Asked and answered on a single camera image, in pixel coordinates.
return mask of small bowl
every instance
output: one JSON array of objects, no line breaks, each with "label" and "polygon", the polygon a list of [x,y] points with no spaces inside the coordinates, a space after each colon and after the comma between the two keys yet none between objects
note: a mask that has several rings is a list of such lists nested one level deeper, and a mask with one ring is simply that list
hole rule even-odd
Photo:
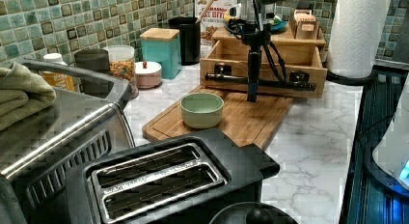
[{"label": "small bowl", "polygon": [[197,129],[217,126],[222,120],[224,102],[210,93],[195,93],[180,101],[181,118],[184,123]]}]

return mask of toaster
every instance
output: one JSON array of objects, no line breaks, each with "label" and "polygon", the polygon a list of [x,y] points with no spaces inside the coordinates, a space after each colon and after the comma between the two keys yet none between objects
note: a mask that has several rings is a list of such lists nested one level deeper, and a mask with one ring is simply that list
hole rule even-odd
[{"label": "toaster", "polygon": [[71,223],[209,223],[260,200],[280,166],[257,146],[208,129],[107,155],[67,173]]}]

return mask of toaster oven vent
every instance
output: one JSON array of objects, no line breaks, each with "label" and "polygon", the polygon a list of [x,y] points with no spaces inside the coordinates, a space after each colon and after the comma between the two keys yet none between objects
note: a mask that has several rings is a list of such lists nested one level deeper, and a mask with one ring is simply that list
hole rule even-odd
[{"label": "toaster oven vent", "polygon": [[147,174],[196,159],[199,154],[192,146],[179,148],[160,154],[149,155],[138,160],[116,165],[97,174],[101,188],[131,181]]},{"label": "toaster oven vent", "polygon": [[116,219],[136,210],[169,204],[180,195],[212,184],[215,178],[207,165],[201,165],[108,196],[104,205],[109,217]]},{"label": "toaster oven vent", "polygon": [[109,133],[104,131],[87,142],[83,147],[78,148],[76,152],[66,156],[54,167],[29,184],[28,195],[32,205],[35,208],[40,206],[66,186],[67,169],[108,154],[110,149]]}]

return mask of toaster lever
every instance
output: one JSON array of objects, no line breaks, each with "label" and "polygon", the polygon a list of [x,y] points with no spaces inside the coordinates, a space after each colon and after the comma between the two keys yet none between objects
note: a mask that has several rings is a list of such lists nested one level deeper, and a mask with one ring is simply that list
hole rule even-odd
[{"label": "toaster lever", "polygon": [[239,148],[248,155],[259,168],[262,178],[267,179],[276,176],[280,172],[280,164],[266,154],[256,144],[249,144]]}]

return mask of kitchen counter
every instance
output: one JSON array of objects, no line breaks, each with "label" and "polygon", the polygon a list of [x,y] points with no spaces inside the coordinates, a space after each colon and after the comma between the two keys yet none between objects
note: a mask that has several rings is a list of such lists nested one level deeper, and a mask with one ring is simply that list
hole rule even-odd
[{"label": "kitchen counter", "polygon": [[[204,57],[210,50],[202,47]],[[199,64],[185,66],[174,80],[140,90],[124,114],[137,146],[148,143],[142,126],[199,83]],[[261,201],[298,223],[339,223],[346,174],[360,107],[362,87],[326,82],[321,99],[295,99],[266,152],[280,173],[264,180]]]}]

